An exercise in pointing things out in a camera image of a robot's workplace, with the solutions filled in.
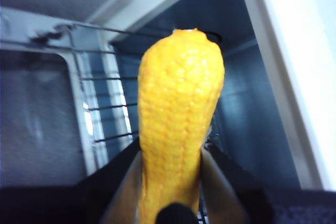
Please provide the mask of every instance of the corn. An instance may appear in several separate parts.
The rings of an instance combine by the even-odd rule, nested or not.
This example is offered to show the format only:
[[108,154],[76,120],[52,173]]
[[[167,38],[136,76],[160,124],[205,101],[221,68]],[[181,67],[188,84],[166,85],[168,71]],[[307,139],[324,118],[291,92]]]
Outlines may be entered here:
[[197,214],[200,148],[224,82],[220,48],[197,29],[175,30],[146,51],[138,82],[140,224],[173,202]]

